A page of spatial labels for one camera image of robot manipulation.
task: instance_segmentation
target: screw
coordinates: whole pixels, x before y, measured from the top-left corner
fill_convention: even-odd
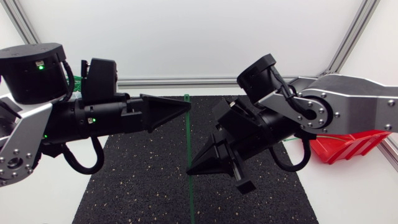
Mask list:
[[[387,131],[391,130],[392,129],[391,124],[386,124],[384,129],[387,130]]]
[[[394,106],[396,102],[394,100],[389,100],[387,103],[389,106]]]

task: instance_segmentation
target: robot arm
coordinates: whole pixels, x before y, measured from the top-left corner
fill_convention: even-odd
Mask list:
[[[252,113],[239,99],[222,101],[213,108],[218,121],[187,174],[229,174],[236,187],[248,193],[256,187],[244,161],[269,149],[275,163],[295,172],[307,164],[309,140],[317,134],[352,134],[373,129],[398,132],[395,114],[398,87],[383,86],[362,78],[325,75],[297,78],[285,83],[271,54],[260,58],[238,77],[251,103]],[[304,158],[294,166],[278,159],[272,146],[295,135],[302,139]]]
[[[0,74],[11,94],[0,97],[0,187],[28,177],[42,154],[63,154],[82,174],[98,172],[104,152],[98,136],[155,128],[190,109],[190,103],[116,93],[116,63],[82,61],[81,96],[71,97],[73,74],[60,44],[22,45],[0,50]],[[63,64],[69,86],[63,74]],[[97,155],[83,167],[66,142],[90,137]]]

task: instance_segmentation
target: speckled mat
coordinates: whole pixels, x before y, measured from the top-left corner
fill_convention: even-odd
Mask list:
[[[214,130],[211,109],[222,98],[236,96],[191,96],[193,156]],[[151,134],[110,136],[73,222],[191,223],[185,134],[181,115]],[[275,151],[290,164],[282,144]],[[296,173],[280,170],[268,151],[246,162],[257,184],[246,195],[226,174],[194,176],[195,223],[318,223]]]

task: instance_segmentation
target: red bin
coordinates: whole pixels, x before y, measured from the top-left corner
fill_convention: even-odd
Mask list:
[[[333,164],[339,159],[351,159],[355,155],[366,155],[389,134],[388,131],[365,131],[356,134],[323,134],[311,140],[312,149],[322,162]]]

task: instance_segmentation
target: black cable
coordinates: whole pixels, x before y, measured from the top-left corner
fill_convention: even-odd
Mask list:
[[[63,63],[63,67],[64,67],[65,71],[67,71],[67,75],[68,75],[68,79],[69,79],[68,93],[61,101],[61,102],[65,102],[70,99],[70,97],[72,96],[73,90],[75,89],[75,77],[73,76],[72,69],[70,68],[68,62],[63,61],[62,63]]]
[[[310,148],[310,140],[309,139],[302,139],[303,141],[303,147],[304,147],[304,157],[303,160],[296,164],[296,165],[292,165],[292,166],[288,166],[284,163],[282,163],[279,158],[276,156],[275,152],[274,152],[274,148],[270,147],[269,148],[269,152],[272,155],[272,158],[274,158],[275,163],[284,171],[288,171],[288,172],[296,172],[299,171],[300,169],[303,169],[305,167],[305,165],[307,165],[307,163],[310,160],[311,157],[311,148]]]
[[[69,165],[81,174],[95,174],[97,173],[102,166],[104,165],[105,155],[103,148],[101,146],[100,141],[97,137],[91,137],[91,141],[93,142],[95,154],[97,155],[97,161],[95,165],[91,168],[83,167],[77,160],[73,153],[69,150],[66,144],[62,144],[62,153],[65,157],[65,160],[69,163]]]
[[[312,114],[307,111],[303,106],[301,106],[301,104],[294,98],[294,96],[296,95],[295,90],[293,93],[290,92],[288,84],[286,84],[286,82],[281,77],[275,67],[271,66],[271,72],[274,74],[275,79],[281,84],[282,94],[285,97],[289,106],[293,108],[293,110],[295,110],[296,112],[302,114],[305,118],[312,119]]]

